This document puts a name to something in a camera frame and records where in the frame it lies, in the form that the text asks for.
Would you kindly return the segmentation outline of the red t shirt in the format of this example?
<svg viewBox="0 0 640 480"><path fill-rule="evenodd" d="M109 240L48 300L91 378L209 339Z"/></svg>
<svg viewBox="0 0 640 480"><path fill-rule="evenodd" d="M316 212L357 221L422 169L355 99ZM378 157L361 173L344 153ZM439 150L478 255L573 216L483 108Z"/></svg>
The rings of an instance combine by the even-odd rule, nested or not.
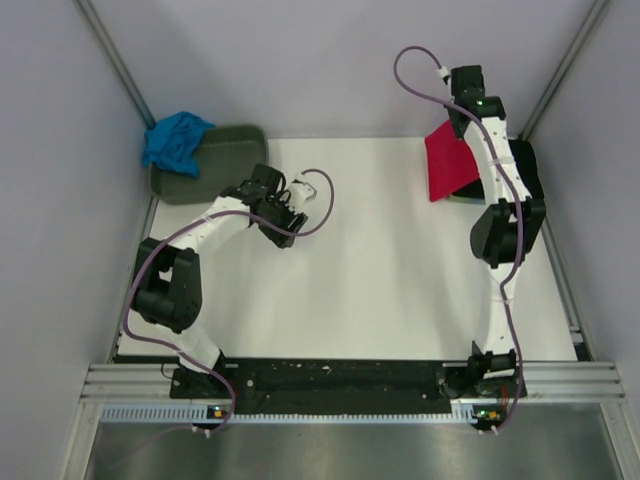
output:
<svg viewBox="0 0 640 480"><path fill-rule="evenodd" d="M456 137L446 120L424 139L428 198L437 202L448 197L481 201L484 192L474 156Z"/></svg>

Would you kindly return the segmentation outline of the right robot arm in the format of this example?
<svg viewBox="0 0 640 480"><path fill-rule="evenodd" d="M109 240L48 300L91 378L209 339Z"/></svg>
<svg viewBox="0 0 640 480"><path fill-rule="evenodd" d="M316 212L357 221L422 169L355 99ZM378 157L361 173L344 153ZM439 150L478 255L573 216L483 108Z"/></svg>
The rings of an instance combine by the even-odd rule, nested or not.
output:
<svg viewBox="0 0 640 480"><path fill-rule="evenodd" d="M531 251L546 206L522 179L507 134L502 100L485 93L479 65L451 70L449 109L454 134L469 147L483 191L485 210L472 226L473 256L488 269L488 312L472 342L466 380L487 396L510 376L522 377L521 346L515 332L513 303L520 267Z"/></svg>

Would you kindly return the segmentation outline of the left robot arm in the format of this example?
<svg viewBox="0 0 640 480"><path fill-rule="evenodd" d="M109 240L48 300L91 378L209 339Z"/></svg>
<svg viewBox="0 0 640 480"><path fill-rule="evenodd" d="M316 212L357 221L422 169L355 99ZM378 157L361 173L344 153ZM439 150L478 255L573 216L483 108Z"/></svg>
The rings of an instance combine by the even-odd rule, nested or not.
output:
<svg viewBox="0 0 640 480"><path fill-rule="evenodd" d="M254 224L278 248L290 247L308 220L303 206L317 190L302 173L289 184L284 181L280 171L258 165L249 179L224 189L188 227L164 240L149 237L138 248L129 309L162 334L155 342L194 371L192 384L205 396L220 394L227 374L216 366L222 352L199 321L201 256L215 253Z"/></svg>

